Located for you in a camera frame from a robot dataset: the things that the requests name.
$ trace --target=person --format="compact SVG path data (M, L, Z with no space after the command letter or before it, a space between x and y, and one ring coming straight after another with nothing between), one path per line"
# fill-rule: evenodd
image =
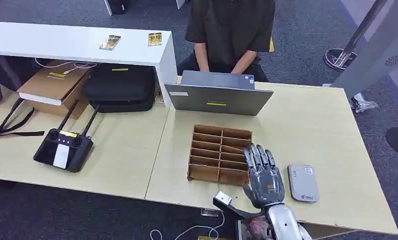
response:
M268 52L275 0L192 0L185 39L193 54L177 66L184 70L250 74L268 79L258 52Z

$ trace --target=cardboard box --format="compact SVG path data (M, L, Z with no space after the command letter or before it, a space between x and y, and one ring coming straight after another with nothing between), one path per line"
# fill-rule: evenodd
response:
M56 66L64 61L56 60L48 66ZM70 118L78 119L88 105L82 94L82 85L88 78L88 69L75 68L66 64L55 68L42 68L30 80L18 89L19 96L26 99L36 110L65 116L76 99L79 100Z
M195 125L187 179L242 186L249 183L243 148L252 132L218 126Z

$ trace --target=black strap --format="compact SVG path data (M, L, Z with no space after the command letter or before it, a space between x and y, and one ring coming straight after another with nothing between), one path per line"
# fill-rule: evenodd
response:
M26 122L29 120L29 118L34 113L34 108L27 114L27 116L25 116L25 118L21 122L15 124L13 127L10 127L8 129L3 129L4 125L9 120L10 116L12 116L13 112L18 108L18 106L23 101L24 101L24 99L18 98L18 100L16 100L16 102L13 104L12 108L10 109L9 114L5 117L5 119L3 120L3 122L0 125L0 136L16 135L16 136L28 137L28 136L43 136L44 135L44 131L29 131L29 132L11 132L11 133L7 133L7 132L10 132L10 131L16 130L16 129L22 127L24 124L26 124Z

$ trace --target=desk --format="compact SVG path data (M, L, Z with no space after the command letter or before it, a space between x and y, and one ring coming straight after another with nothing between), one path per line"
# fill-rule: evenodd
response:
M146 199L215 209L219 190L232 205L258 212L241 187L187 180L193 125L253 132L253 142L271 150L286 187L285 204L314 238L356 230L398 234L354 116L340 88L256 83L273 90L257 117L181 111L170 108ZM287 165L315 168L320 200L302 203L290 196Z
M162 32L162 45L148 46L148 34L155 32ZM118 45L99 49L109 35L121 36ZM0 55L154 66L167 106L171 100L163 84L177 79L170 31L0 22Z
M194 124L248 129L255 143L272 151L286 186L284 202L314 238L358 230L398 234L344 91L258 82L256 88L274 91L257 117L176 111L162 104L147 112L99 113L89 131L94 149L75 174L32 160L42 137L2 137L0 179L210 209L221 190L235 207L257 212L241 187L187 180ZM0 123L15 99L13 93L0 104ZM80 131L92 112L88 107L65 129ZM38 112L21 131L48 130L61 119ZM290 163L315 168L318 203L291 199Z
M17 94L0 103L0 123ZM32 160L44 137L0 137L0 179L21 183L144 199L168 109L157 103L150 111L98 113L88 135L94 142L79 173L66 172ZM19 122L30 108L23 103L15 113ZM64 130L81 132L94 109L88 106L79 120L68 120ZM46 132L63 117L36 111L20 131Z

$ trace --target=wooden compartment box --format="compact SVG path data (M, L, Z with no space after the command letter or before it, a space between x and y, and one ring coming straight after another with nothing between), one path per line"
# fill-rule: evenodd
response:
M251 142L251 131L195 125L187 179L240 186L248 184L243 148L249 148Z

